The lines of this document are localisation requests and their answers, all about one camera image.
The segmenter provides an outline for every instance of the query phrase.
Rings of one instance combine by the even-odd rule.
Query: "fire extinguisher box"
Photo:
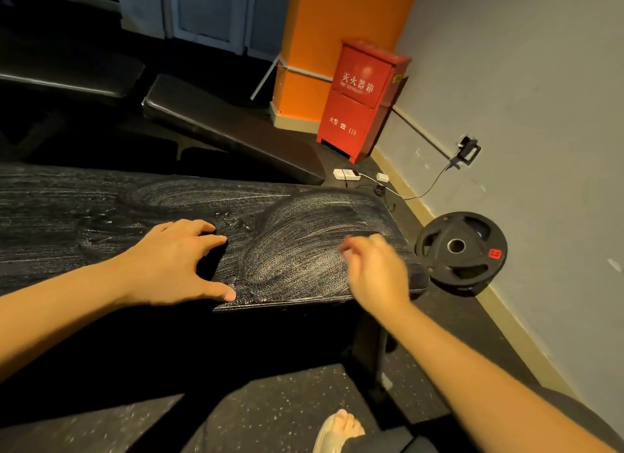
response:
[[[357,163],[371,152],[412,59],[360,39],[344,39],[316,142]]]

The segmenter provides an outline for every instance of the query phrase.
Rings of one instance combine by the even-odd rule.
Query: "white power strip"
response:
[[[362,178],[358,171],[353,169],[334,169],[334,177],[336,180],[360,180]]]

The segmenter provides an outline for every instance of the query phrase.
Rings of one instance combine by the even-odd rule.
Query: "baseboard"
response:
[[[371,157],[382,172],[390,177],[390,182],[392,182],[398,193],[410,197],[415,196],[401,175],[379,150],[373,149]],[[408,200],[406,203],[423,225],[433,220],[434,216],[431,214],[431,211],[417,198]],[[481,292],[477,296],[477,300],[542,386],[578,400],[578,395],[566,383],[550,362],[548,356],[539,349],[535,340],[531,338],[522,323],[509,311],[509,308],[498,297],[491,286]]]
[[[321,124],[318,121],[282,116],[275,110],[273,102],[271,102],[271,119],[273,120],[273,126],[276,128],[312,134],[318,133],[318,126]]]

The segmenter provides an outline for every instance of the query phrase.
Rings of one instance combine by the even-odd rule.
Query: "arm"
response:
[[[199,297],[232,301],[225,284],[205,281],[197,262],[225,236],[180,220],[151,229],[128,251],[0,297],[0,381],[96,318],[135,304],[174,304]]]
[[[353,296],[396,338],[486,453],[613,452],[411,304],[408,273],[380,235],[347,237]]]

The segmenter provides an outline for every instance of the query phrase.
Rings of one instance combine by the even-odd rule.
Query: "orange pillar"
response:
[[[290,0],[281,55],[289,67],[332,77],[341,39],[357,37],[394,52],[414,0]],[[278,128],[316,133],[328,81],[278,68],[272,112]]]

